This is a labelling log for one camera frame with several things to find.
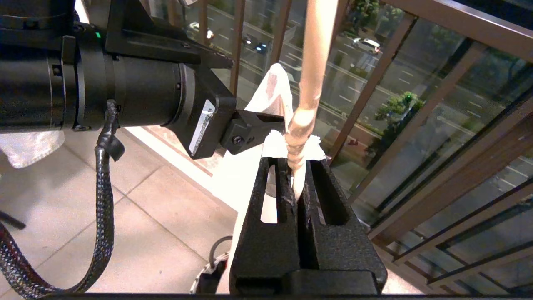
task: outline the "white label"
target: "white label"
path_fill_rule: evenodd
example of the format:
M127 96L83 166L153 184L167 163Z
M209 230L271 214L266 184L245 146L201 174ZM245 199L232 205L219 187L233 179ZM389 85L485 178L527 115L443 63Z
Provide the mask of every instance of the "white label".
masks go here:
M209 100L205 100L204 108L201 110L198 124L196 124L195 133L192 135L191 144L189 145L191 155L196 154L196 150L198 150L198 146L200 146L201 139L204 137L205 130L207 129L214 112L215 106L211 104Z

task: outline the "tile floor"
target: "tile floor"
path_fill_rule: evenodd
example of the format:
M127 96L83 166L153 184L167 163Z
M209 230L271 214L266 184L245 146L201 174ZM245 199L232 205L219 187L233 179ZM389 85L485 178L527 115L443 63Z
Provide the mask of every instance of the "tile floor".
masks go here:
M97 132L66 132L56 152L24 169L0 160L0 210L27 224L12 235L41 276L70 287L88 267L95 237ZM125 131L126 154L111 163L115 247L91 292L187 293L236 212ZM221 245L221 251L229 245ZM390 274L387 293L419 293ZM0 300L19 299L0 278Z

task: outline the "wooden stick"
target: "wooden stick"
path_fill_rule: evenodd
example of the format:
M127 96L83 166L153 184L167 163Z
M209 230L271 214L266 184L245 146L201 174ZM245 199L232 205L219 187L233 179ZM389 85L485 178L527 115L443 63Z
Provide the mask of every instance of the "wooden stick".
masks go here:
M293 190L300 198L305 181L303 147L313 132L322 82L326 72L329 47L338 0L309 0L305 21L302 77L300 80L300 104L294 112L285 136L288 148L288 164L293 170Z

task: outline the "white car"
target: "white car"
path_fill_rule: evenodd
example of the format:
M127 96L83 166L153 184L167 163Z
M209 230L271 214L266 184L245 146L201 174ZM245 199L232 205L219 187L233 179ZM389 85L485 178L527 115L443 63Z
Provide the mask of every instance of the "white car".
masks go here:
M373 54L379 53L379 45L377 42L372 41L369 38L365 38L362 40L360 37L356 37L353 39L353 45L357 46L359 49L372 52Z
M200 31L200 23L198 22L192 22L189 24L189 28L191 28L194 31ZM213 37L215 37L215 34L211 31L211 29L207 29L207 39L211 40Z

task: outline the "black metal stand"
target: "black metal stand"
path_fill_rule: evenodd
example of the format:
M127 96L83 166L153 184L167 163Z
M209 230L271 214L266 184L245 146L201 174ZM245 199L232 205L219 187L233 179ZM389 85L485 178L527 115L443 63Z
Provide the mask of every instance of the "black metal stand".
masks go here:
M5 212L0 210L0 222L7 223L16 229L24 229L26 227L26 224L23 222L13 218L12 216L6 214Z

